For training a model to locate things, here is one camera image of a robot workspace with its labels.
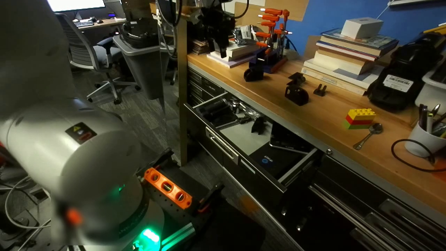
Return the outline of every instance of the pen holder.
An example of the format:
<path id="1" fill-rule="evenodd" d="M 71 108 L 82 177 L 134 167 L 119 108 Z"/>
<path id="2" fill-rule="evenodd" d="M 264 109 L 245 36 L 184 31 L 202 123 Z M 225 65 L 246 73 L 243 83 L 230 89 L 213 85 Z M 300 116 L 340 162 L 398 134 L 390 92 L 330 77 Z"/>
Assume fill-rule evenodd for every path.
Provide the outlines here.
<path id="1" fill-rule="evenodd" d="M 420 124 L 417 122 L 417 125 L 412 130 L 412 133 L 409 136 L 409 139 L 413 139 L 423 144 L 427 149 L 429 149 L 433 154 L 438 150 L 442 149 L 446 146 L 446 139 L 439 138 L 434 136 L 426 131 L 424 131 Z M 413 142 L 406 142 L 405 147 L 407 151 L 411 154 L 416 155 L 418 157 L 426 158 L 429 156 L 429 153 L 420 145 Z"/>

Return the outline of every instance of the white label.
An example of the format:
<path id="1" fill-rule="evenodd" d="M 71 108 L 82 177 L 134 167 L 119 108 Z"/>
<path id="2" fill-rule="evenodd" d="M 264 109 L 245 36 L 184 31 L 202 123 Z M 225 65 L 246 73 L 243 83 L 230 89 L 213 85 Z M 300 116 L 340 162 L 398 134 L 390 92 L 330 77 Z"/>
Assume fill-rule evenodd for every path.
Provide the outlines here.
<path id="1" fill-rule="evenodd" d="M 383 81 L 383 84 L 384 86 L 390 87 L 392 89 L 407 92 L 413 85 L 413 81 L 403 79 L 394 75 L 387 75 L 386 79 L 384 79 Z"/>
<path id="2" fill-rule="evenodd" d="M 249 29 L 249 25 L 240 27 L 240 31 L 242 32 L 243 39 L 251 39 L 251 31 Z"/>

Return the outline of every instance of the desk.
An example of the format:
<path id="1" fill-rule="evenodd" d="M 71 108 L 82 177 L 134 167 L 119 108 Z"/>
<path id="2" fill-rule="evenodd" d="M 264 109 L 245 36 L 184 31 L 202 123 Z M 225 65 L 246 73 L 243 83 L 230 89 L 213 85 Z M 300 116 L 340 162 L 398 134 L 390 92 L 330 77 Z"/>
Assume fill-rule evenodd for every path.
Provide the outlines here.
<path id="1" fill-rule="evenodd" d="M 301 70 L 302 61 L 288 62 L 277 74 L 265 75 L 263 81 L 247 83 L 243 79 L 247 64 L 226 69 L 205 55 L 194 54 L 187 55 L 187 60 L 190 67 L 228 92 L 245 99 L 249 105 L 299 134 L 320 150 L 325 152 L 330 148 L 333 158 L 444 225 L 446 183 L 430 173 L 406 166 L 390 152 L 394 141 L 407 138 L 410 134 L 410 125 L 416 119 L 415 109 L 399 114 L 389 113 L 373 106 L 365 96 L 331 86 L 327 87 L 328 94 L 325 97 L 319 97 L 312 92 L 322 82 L 311 77 L 303 85 L 310 94 L 310 102 L 299 107 L 286 99 L 284 93 L 286 84 L 290 81 L 287 77 Z M 344 129 L 342 122 L 349 109 L 365 107 L 377 112 L 376 122 L 383 124 L 384 132 L 371 137 L 361 151 L 356 151 L 352 146 L 365 137 L 368 131 Z M 404 144 L 396 147 L 396 153 L 417 166 L 432 168 L 424 159 L 408 153 Z"/>
<path id="2" fill-rule="evenodd" d="M 126 22 L 126 20 L 116 21 L 114 19 L 103 19 L 102 21 L 104 21 L 104 23 L 102 23 L 102 24 L 95 23 L 94 25 L 82 26 L 82 27 L 78 27 L 78 28 L 80 30 L 96 29 L 96 28 L 101 28 L 101 27 L 106 27 L 106 26 L 122 25 L 123 23 Z"/>

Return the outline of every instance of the lego brick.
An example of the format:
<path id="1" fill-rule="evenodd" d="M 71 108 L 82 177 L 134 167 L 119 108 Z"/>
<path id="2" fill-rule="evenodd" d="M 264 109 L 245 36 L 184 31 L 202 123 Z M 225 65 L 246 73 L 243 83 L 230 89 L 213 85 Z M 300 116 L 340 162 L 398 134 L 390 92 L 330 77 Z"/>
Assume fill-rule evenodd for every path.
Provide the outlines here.
<path id="1" fill-rule="evenodd" d="M 350 125 L 347 120 L 344 120 L 343 126 L 349 130 L 367 129 L 370 127 L 370 125 Z"/>
<path id="2" fill-rule="evenodd" d="M 348 112 L 348 115 L 353 120 L 373 120 L 376 117 L 376 114 L 372 109 L 365 108 L 365 109 L 351 109 Z"/>
<path id="3" fill-rule="evenodd" d="M 369 125 L 373 122 L 373 120 L 353 120 L 348 114 L 345 119 L 350 125 Z"/>

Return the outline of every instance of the yellow lego brick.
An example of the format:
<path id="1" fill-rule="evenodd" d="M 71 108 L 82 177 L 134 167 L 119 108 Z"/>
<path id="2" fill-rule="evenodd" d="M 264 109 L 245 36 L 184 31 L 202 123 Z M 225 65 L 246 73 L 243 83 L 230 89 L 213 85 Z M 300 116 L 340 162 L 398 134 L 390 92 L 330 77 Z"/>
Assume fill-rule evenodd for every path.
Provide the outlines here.
<path id="1" fill-rule="evenodd" d="M 373 120 L 376 117 L 376 114 L 372 109 L 351 109 L 348 112 L 348 115 L 352 120 Z"/>

